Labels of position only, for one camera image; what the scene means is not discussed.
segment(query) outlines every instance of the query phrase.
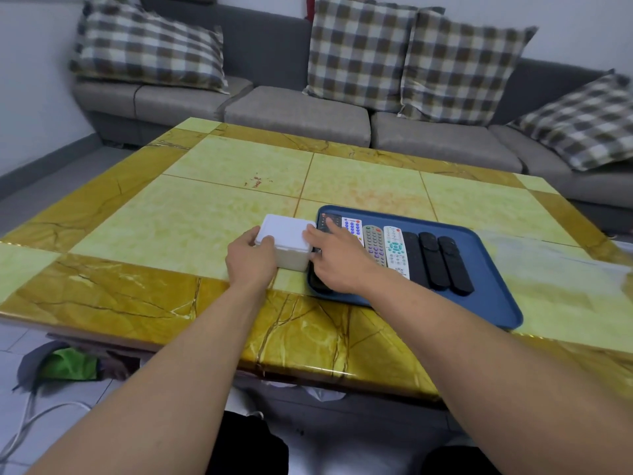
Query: blue tray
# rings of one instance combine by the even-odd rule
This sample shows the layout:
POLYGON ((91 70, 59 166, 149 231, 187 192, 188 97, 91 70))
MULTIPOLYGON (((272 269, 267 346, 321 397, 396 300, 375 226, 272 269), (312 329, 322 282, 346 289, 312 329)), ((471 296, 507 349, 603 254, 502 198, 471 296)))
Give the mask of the blue tray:
MULTIPOLYGON (((405 216, 387 215, 374 211, 364 211, 353 208, 346 208, 336 205, 325 205, 319 210, 316 219, 321 213, 332 213, 347 218, 361 220, 363 226, 376 225, 377 227, 397 227, 404 232, 430 232, 436 237, 448 236, 455 240, 460 248, 462 259, 470 275, 470 279, 475 287, 475 291, 469 296, 459 296, 450 289, 438 291, 443 297, 472 311, 488 322, 504 329, 516 329, 523 323, 523 314, 518 308, 517 302, 510 294, 510 290, 501 278, 499 271, 495 267, 492 258, 488 255, 484 244, 479 236, 472 230, 456 225, 430 222, 427 220, 416 220, 405 216)), ((308 286, 318 298, 325 300, 340 301, 356 305, 369 306, 364 298, 346 293, 331 292, 329 294, 319 293, 314 290, 310 282, 312 264, 308 269, 308 286)))

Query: checkered pillow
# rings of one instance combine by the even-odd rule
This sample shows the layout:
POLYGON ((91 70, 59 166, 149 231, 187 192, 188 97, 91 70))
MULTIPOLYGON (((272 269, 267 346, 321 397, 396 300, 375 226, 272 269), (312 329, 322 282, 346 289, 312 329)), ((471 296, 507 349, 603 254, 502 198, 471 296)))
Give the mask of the checkered pillow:
POLYGON ((205 88, 228 94, 222 29, 169 21, 127 0, 87 0, 70 70, 118 79, 205 88))
POLYGON ((508 124, 584 172, 633 159, 633 95, 611 73, 508 124))
POLYGON ((303 92, 397 112, 417 10, 365 0, 316 0, 308 86, 303 92))
POLYGON ((487 125, 537 30, 472 26, 421 11, 409 40, 398 116, 487 125))

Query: sofa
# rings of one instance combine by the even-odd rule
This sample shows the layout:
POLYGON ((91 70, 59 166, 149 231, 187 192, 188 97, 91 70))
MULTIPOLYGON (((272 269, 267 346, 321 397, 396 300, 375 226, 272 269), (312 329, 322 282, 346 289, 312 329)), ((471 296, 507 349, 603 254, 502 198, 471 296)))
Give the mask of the sofa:
POLYGON ((104 140, 144 145, 196 116, 542 176, 601 228, 633 227, 633 163, 574 172, 553 151, 504 126, 597 79, 602 71, 524 58, 488 127, 413 121, 302 94, 312 30, 307 20, 189 0, 140 1, 147 10, 184 23, 222 26, 229 94, 77 79, 75 99, 104 140))

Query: coffee table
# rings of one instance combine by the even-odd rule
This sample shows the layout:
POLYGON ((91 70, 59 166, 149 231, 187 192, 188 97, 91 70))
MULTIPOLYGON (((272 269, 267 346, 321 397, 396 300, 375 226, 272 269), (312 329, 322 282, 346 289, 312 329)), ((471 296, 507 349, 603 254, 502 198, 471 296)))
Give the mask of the coffee table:
MULTIPOLYGON (((226 290, 232 239, 326 204, 463 225, 493 255, 488 234, 633 266, 542 178, 190 118, 0 240, 0 316, 156 350, 226 290)), ((502 275, 525 317, 515 336, 633 398, 631 275, 608 294, 502 275)), ((308 293, 302 273, 278 272, 243 369, 438 397, 374 311, 308 293)))

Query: red fabric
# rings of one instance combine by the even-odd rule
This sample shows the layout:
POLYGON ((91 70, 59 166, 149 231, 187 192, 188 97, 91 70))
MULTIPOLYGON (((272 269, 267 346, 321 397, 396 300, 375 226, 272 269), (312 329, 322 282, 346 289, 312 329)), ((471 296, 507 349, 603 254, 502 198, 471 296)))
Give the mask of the red fabric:
POLYGON ((308 16, 306 19, 314 21, 315 18, 315 0, 306 0, 306 8, 308 9, 308 16))

